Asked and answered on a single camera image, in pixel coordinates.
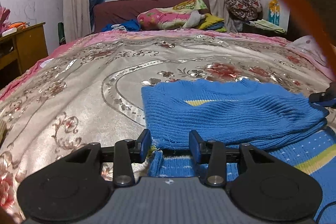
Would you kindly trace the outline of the green bottle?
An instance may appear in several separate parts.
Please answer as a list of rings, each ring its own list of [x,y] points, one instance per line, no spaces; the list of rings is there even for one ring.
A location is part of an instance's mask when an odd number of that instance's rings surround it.
[[[59,45],[62,46],[66,44],[65,32],[64,32],[64,24],[63,22],[58,23],[58,38],[59,38]]]

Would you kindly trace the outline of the yellow folded cloth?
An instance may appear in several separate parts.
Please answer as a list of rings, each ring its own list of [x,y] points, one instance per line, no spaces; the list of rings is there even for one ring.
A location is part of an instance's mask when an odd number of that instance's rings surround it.
[[[212,14],[204,14],[205,18],[200,21],[196,29],[206,31],[226,32],[225,22],[223,18],[219,18]]]

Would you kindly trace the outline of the maroon sofa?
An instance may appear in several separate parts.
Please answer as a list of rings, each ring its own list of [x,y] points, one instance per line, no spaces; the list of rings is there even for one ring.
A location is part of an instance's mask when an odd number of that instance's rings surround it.
[[[155,8],[173,7],[188,0],[118,0],[104,2],[94,7],[94,31],[101,32],[107,24],[121,24],[135,19],[139,14]],[[209,1],[203,0],[207,5],[207,11],[201,10],[201,14],[210,11]]]

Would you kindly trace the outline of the blue knit sweater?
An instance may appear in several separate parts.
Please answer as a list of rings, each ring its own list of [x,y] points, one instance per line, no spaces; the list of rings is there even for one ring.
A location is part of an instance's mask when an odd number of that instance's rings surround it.
[[[316,179],[323,199],[315,219],[335,223],[335,127],[329,111],[280,85],[248,79],[237,82],[176,81],[141,90],[154,153],[151,177],[193,177],[189,133],[236,148],[250,143]]]

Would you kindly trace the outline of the pink floral quilt bundle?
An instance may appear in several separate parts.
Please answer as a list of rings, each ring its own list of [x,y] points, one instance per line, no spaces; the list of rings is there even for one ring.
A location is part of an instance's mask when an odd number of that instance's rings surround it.
[[[201,10],[208,7],[203,0],[188,0],[173,7],[155,8],[137,16],[142,30],[175,30],[196,27],[204,18]]]

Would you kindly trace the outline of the wooden side desk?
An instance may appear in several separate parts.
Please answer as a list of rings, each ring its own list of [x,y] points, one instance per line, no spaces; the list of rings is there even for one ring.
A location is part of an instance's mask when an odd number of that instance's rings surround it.
[[[39,23],[1,37],[1,88],[48,56],[44,25]]]

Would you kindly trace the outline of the blue clothes on sofa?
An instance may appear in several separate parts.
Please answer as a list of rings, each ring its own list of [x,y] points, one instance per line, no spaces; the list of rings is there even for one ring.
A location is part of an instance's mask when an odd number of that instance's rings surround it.
[[[101,32],[106,31],[130,31],[138,32],[141,30],[141,26],[135,19],[125,21],[121,24],[107,24],[104,28],[101,29]]]

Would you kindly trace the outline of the pink floral bag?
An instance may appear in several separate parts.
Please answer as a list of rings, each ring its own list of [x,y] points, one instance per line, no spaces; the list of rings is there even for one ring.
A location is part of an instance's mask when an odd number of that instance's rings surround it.
[[[0,34],[5,32],[10,26],[9,15],[10,10],[0,5]]]

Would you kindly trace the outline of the floral white pillow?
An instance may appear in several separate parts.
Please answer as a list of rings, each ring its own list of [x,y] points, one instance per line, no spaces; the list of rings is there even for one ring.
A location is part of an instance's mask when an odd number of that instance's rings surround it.
[[[320,50],[317,42],[311,35],[303,36],[285,46],[288,50],[311,62],[328,79],[335,80],[333,72],[327,63],[326,57]]]

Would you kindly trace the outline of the floral cloth bundle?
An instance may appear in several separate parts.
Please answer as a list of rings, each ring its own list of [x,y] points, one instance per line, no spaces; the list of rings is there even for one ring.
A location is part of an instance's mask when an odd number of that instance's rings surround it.
[[[258,19],[263,12],[260,0],[225,0],[225,4],[231,15],[245,22]]]

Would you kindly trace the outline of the floral satin bedspread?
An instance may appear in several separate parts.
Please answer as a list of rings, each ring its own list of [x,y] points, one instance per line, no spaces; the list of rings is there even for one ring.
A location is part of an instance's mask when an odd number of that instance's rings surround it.
[[[283,38],[214,31],[103,32],[60,48],[1,93],[1,207],[25,216],[17,188],[91,141],[113,145],[146,126],[141,90],[176,81],[282,86],[307,97],[328,79]]]

